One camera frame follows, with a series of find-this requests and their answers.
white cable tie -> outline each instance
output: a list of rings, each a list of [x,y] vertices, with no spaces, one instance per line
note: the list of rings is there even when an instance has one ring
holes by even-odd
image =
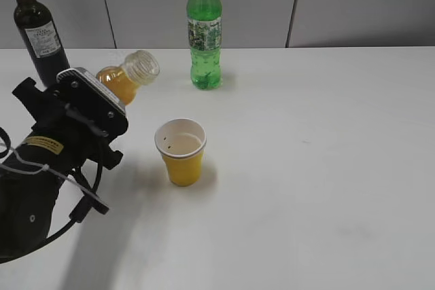
[[[0,146],[6,147],[5,143],[0,143]],[[80,185],[77,181],[66,177],[64,175],[62,175],[61,173],[58,173],[57,171],[53,170],[50,168],[50,166],[48,164],[40,164],[40,163],[36,163],[36,162],[32,162],[32,161],[26,161],[23,160],[20,155],[18,154],[18,152],[16,151],[16,149],[14,149],[13,147],[10,147],[10,151],[14,152],[16,158],[18,161],[20,161],[23,164],[26,164],[28,166],[37,166],[38,168],[40,168],[39,170],[36,171],[24,171],[24,170],[18,170],[15,168],[11,168],[9,166],[5,166],[4,164],[0,164],[0,168],[10,171],[11,173],[18,173],[20,175],[37,175],[38,173],[42,172],[42,171],[48,171],[50,173],[52,173],[53,175],[63,179],[63,180],[67,180],[70,183],[72,183],[74,186],[79,187],[83,192],[85,192],[86,194],[88,194],[91,198],[93,198],[94,200],[96,200],[97,202],[99,202],[100,204],[107,206],[108,205],[106,203],[104,203],[103,200],[101,200],[98,196],[96,196],[94,193],[90,192],[87,188],[83,187],[82,185]]]

cup rim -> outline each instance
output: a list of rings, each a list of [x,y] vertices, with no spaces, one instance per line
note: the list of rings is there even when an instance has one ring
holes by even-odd
[[[189,121],[194,122],[195,124],[197,124],[198,126],[201,127],[201,129],[204,132],[204,141],[201,143],[200,147],[198,147],[194,151],[192,151],[190,153],[186,153],[186,154],[171,154],[171,153],[161,149],[160,146],[158,146],[158,143],[157,143],[157,134],[158,134],[159,130],[162,129],[167,124],[169,124],[170,122],[174,122],[174,121],[177,121],[177,120],[189,120]],[[159,128],[157,128],[156,133],[154,134],[154,143],[156,144],[157,150],[161,154],[167,156],[168,158],[172,158],[172,159],[187,159],[187,158],[191,158],[191,157],[195,156],[196,154],[199,154],[204,149],[205,144],[207,143],[207,134],[205,132],[205,129],[204,129],[203,125],[201,125],[196,120],[193,120],[193,119],[190,119],[190,118],[175,118],[175,119],[172,119],[172,120],[168,120],[163,125],[161,125]]]

orange liquid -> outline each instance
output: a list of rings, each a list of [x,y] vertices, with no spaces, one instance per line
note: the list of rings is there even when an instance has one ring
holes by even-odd
[[[106,67],[97,74],[97,79],[106,85],[125,105],[133,101],[140,87],[120,67]]]

yellow warning label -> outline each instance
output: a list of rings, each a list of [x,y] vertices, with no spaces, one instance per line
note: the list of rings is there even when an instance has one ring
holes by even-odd
[[[27,145],[42,147],[44,149],[47,149],[48,151],[53,152],[56,155],[59,155],[59,153],[63,150],[63,145],[60,144],[58,141],[43,136],[27,137],[23,143]]]

orange juice bottle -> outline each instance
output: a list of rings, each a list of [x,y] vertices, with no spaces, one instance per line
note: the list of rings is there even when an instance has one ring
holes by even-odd
[[[129,54],[119,67],[101,69],[97,79],[127,105],[133,101],[137,90],[152,83],[159,73],[160,67],[153,55],[138,50]]]

